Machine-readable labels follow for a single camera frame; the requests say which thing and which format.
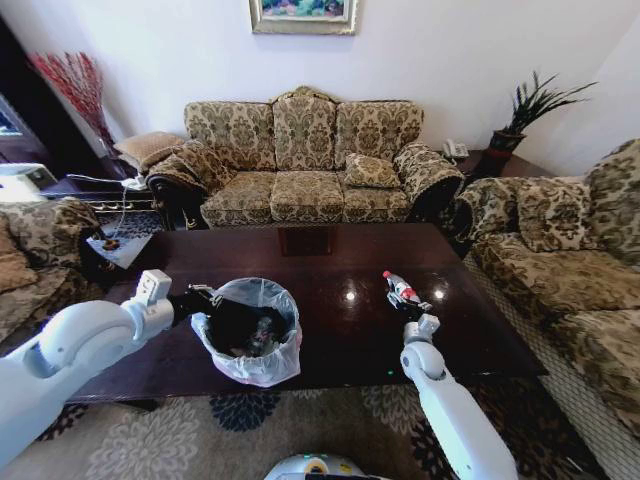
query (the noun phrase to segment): coffee table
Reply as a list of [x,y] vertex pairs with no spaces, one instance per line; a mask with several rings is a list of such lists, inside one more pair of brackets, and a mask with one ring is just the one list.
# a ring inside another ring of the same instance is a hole
[[[122,302],[140,272],[162,269],[171,293],[257,276],[287,288],[300,312],[301,375],[274,388],[407,383],[399,363],[404,317],[386,299],[384,270],[409,281],[442,326],[434,343],[454,376],[546,373],[445,238],[429,224],[336,225],[159,232],[109,291]],[[91,380],[72,402],[242,392],[213,366],[188,321]]]

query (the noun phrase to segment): telephone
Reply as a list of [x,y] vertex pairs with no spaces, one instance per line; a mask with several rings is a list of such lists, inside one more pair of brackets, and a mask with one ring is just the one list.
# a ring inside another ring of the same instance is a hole
[[444,156],[447,158],[466,158],[469,156],[469,150],[464,143],[455,143],[450,138],[442,144]]

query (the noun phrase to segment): cable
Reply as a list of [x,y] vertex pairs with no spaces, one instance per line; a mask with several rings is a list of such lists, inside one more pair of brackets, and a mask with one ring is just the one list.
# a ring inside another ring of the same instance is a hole
[[118,238],[118,233],[120,233],[120,227],[122,227],[122,223],[124,222],[124,217],[127,213],[127,190],[129,190],[129,187],[125,184],[122,183],[121,180],[111,180],[111,179],[107,179],[107,178],[95,178],[95,177],[89,177],[87,175],[80,175],[77,173],[68,173],[67,178],[75,178],[78,180],[86,180],[89,182],[102,182],[102,183],[117,183],[118,185],[122,186],[122,213],[120,215],[120,221],[118,222],[118,226],[116,227],[116,229],[113,231],[113,233],[110,235],[110,239],[111,240],[116,240]]
[[121,180],[111,180],[111,179],[107,179],[107,178],[94,178],[94,177],[89,177],[87,175],[79,175],[77,173],[67,173],[67,178],[76,178],[78,180],[86,180],[89,182],[103,182],[103,183],[118,183],[120,185],[122,185],[122,181]]
[[122,226],[122,222],[124,222],[124,216],[127,213],[127,190],[128,187],[124,186],[122,190],[122,215],[120,216],[120,221],[118,222],[118,226],[111,234],[111,240],[115,240],[118,237],[118,233],[120,232],[120,227]]

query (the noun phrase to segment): red decorative branches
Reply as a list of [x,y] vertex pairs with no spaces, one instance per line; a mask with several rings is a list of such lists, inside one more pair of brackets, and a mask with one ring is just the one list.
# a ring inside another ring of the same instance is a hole
[[79,52],[65,53],[64,58],[35,54],[31,61],[67,97],[113,155],[113,138],[102,111],[102,74],[95,60]]

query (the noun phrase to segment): white cable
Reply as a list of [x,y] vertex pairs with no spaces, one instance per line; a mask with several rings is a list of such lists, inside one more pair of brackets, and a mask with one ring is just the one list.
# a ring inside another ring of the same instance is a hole
[[107,178],[94,178],[87,175],[79,175],[77,173],[67,173],[67,178],[76,178],[78,180],[88,180],[90,182],[103,182],[103,183],[121,183],[120,180],[111,180]]
[[127,213],[127,190],[128,187],[124,186],[122,190],[122,215],[120,216],[120,221],[118,222],[118,226],[111,234],[111,240],[115,240],[118,237],[118,233],[120,232],[120,227],[122,226],[122,222],[124,222],[124,216]]

